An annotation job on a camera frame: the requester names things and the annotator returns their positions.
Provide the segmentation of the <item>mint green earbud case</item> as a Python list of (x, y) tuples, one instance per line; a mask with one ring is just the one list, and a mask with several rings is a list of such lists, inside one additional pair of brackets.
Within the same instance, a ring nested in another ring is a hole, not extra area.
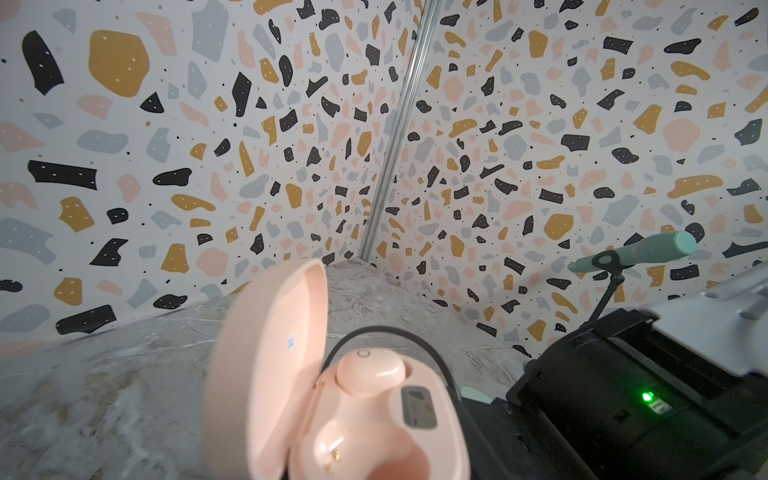
[(493, 401), (493, 399), (489, 395), (469, 386), (463, 386), (460, 390), (460, 393), (464, 399), (472, 400), (472, 401), (483, 403), (483, 404), (491, 404)]

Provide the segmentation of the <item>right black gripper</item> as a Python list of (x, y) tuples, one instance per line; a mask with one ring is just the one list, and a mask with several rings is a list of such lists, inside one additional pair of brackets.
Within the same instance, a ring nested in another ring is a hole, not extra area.
[(530, 401), (600, 479), (724, 479), (767, 461), (767, 379), (741, 376), (618, 309), (530, 361), (507, 392)]

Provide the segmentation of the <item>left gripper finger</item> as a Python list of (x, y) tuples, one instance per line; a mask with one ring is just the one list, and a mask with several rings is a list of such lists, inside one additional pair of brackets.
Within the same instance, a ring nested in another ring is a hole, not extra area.
[(450, 392), (470, 459), (472, 479), (538, 479), (540, 468), (523, 423), (510, 404)]

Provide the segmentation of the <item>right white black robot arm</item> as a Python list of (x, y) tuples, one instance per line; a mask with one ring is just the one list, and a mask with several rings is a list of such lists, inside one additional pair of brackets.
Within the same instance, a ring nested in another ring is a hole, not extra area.
[(601, 479), (753, 477), (767, 459), (766, 265), (584, 323), (507, 398)]

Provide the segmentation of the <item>pink earbud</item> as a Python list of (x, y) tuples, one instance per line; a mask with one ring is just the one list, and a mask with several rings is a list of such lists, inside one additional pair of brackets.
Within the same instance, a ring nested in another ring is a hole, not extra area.
[(405, 379), (404, 360), (396, 352), (382, 348), (351, 351), (342, 357), (336, 371), (337, 385), (358, 398), (379, 396)]

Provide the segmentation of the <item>pink earbud case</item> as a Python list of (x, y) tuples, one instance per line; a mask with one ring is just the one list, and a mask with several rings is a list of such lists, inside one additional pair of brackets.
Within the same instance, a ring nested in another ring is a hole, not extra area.
[(372, 398), (325, 366), (323, 263), (292, 260), (237, 295), (213, 349), (202, 415), (215, 479), (467, 479), (447, 376), (397, 353), (406, 379)]

